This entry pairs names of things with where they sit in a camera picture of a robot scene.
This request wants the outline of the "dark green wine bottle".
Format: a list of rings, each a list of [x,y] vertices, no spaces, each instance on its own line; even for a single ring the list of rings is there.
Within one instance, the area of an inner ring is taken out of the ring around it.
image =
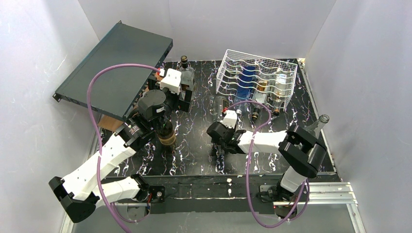
[[[176,142],[174,127],[169,120],[159,123],[156,127],[156,135],[164,146],[171,146]]]

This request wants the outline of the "blue square glass bottle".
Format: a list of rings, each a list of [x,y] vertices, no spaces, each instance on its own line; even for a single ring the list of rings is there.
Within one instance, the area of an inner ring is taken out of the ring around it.
[[[246,66],[243,68],[241,75],[239,75],[237,93],[234,103],[248,100],[250,97],[251,86],[254,85],[255,80],[255,66]]]

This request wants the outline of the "clear round glass bottle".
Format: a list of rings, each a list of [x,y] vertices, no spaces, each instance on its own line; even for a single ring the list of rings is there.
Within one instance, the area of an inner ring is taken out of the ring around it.
[[[213,98],[212,113],[214,118],[219,118],[225,108],[229,106],[228,96],[217,95]]]

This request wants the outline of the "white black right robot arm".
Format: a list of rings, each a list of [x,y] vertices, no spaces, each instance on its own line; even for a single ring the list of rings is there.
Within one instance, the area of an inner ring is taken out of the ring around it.
[[[315,178],[326,156],[327,148],[319,139],[326,123],[317,120],[306,127],[296,124],[287,130],[275,133],[253,133],[236,130],[221,122],[212,123],[206,133],[215,143],[231,154],[253,154],[255,152],[281,154],[289,168],[281,178],[278,191],[295,192],[307,178]]]

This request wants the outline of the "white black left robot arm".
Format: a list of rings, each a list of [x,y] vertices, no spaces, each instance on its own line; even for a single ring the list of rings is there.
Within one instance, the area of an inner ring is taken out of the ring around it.
[[[167,148],[176,142],[170,114],[177,109],[188,112],[191,104],[191,94],[182,92],[186,86],[182,74],[170,69],[161,80],[150,77],[148,85],[148,91],[138,100],[130,117],[95,154],[65,177],[54,177],[49,181],[51,190],[72,222],[87,219],[104,205],[114,209],[114,203],[119,200],[163,201],[164,187],[150,185],[138,174],[102,183],[121,162],[153,139],[158,139]]]

